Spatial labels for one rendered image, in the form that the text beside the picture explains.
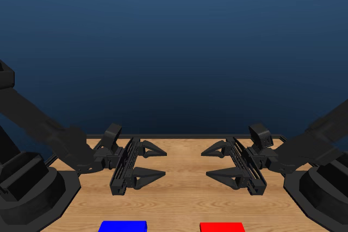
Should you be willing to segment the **thin red peg bar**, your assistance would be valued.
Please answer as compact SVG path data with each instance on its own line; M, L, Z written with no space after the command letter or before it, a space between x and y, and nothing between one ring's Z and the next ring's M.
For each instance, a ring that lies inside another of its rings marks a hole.
M240 222L201 222L200 232L245 232Z

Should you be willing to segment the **blue hollow socket block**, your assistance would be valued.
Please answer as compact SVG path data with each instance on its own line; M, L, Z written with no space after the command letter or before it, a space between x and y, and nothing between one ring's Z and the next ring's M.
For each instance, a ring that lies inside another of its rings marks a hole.
M98 232L147 232L147 222L103 221Z

